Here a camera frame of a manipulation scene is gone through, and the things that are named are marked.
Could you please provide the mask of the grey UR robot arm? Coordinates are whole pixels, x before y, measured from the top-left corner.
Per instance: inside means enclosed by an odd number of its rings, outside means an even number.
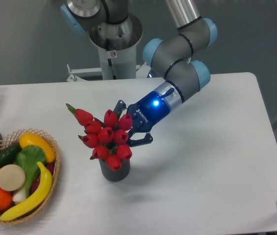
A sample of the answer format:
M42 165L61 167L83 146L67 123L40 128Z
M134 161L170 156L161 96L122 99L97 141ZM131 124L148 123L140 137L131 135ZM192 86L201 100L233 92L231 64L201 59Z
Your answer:
M210 72L200 61L192 61L197 51L211 45L218 36L215 24L203 18L192 0L166 1L178 30L169 41L155 38L143 50L143 59L164 82L134 104L119 102L115 111L126 110L133 118L129 146L152 142L150 130L176 107L199 92L210 81ZM104 80L136 76L136 46L142 38L140 20L128 10L126 0L67 0L61 13L76 34L88 33L97 47Z

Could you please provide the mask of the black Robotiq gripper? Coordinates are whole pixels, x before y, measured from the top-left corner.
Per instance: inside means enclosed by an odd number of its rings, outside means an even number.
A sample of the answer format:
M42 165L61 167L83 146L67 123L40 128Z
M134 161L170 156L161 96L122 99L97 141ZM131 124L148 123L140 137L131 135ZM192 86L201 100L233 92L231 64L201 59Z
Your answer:
M123 100L117 102L113 110L117 118L119 119L123 111L127 109L126 113L130 114L133 120L131 132L146 133L142 139L128 139L126 143L129 147L152 143L153 137L149 131L170 113L170 106L166 103L165 98L172 92L172 90L168 90L164 94L159 94L152 91L138 102L129 105L128 108Z

